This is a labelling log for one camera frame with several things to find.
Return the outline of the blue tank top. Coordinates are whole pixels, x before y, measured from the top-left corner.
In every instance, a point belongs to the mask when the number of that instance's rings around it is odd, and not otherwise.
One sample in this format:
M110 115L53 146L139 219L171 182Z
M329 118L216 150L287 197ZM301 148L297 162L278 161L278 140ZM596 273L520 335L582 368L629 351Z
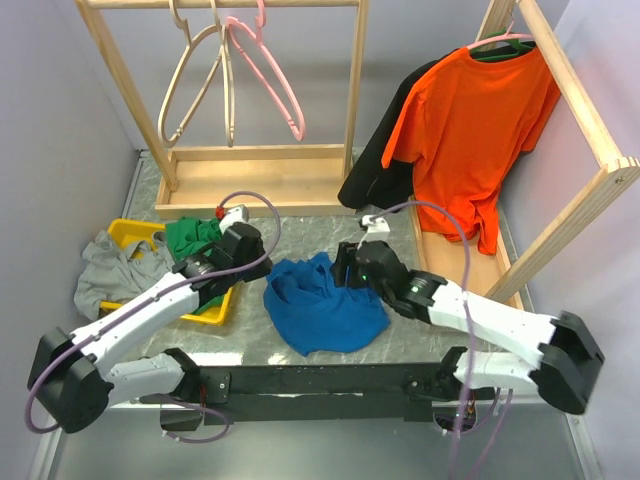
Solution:
M335 285L325 252L308 260L283 259L266 277L265 310L280 337L302 356L352 353L390 325L379 297L369 289Z

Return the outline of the yellow plastic tray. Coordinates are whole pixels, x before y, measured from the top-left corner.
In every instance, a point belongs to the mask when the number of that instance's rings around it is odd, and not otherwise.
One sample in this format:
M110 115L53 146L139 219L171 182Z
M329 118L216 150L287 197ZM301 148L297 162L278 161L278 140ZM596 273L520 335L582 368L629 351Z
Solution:
M165 225L122 218L113 220L107 230L115 244L122 249L130 247L138 241L147 241L152 251L157 250L157 243L152 239L152 234L156 231L165 231ZM183 315L181 319L192 323L221 326L228 320L234 293L234 288L230 288L219 305L211 306L199 315Z

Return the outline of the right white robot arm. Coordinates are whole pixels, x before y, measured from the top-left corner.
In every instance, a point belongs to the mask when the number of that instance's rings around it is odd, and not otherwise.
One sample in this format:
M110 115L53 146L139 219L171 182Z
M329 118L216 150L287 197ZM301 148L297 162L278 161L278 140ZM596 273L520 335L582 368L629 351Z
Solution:
M407 268L384 241L342 242L330 268L337 286L369 288L401 316L466 333L497 346L452 356L438 374L440 391L460 398L468 390L533 387L552 407L585 413L605 356L583 319L513 308L451 280Z

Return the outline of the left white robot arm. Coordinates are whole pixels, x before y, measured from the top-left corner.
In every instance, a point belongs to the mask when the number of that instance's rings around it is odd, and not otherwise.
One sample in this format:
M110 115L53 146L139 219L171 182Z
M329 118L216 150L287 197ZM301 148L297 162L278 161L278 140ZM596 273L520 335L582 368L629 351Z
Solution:
M170 322L271 268L260 231L236 222L220 240L177 262L154 286L101 320L72 333L56 328L43 335L28 379L27 427L40 430L31 417L35 402L57 427L76 433L125 401L158 395L197 400L200 368L182 350L131 362L122 357Z

